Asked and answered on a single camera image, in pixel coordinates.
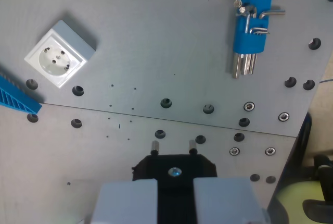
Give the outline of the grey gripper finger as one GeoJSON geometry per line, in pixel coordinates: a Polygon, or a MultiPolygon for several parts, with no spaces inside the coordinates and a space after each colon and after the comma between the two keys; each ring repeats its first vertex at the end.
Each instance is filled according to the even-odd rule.
{"type": "Polygon", "coordinates": [[[104,184],[99,192],[91,223],[157,223],[156,179],[104,184]]]}
{"type": "Polygon", "coordinates": [[[195,178],[198,223],[268,223],[246,178],[195,178]]]}

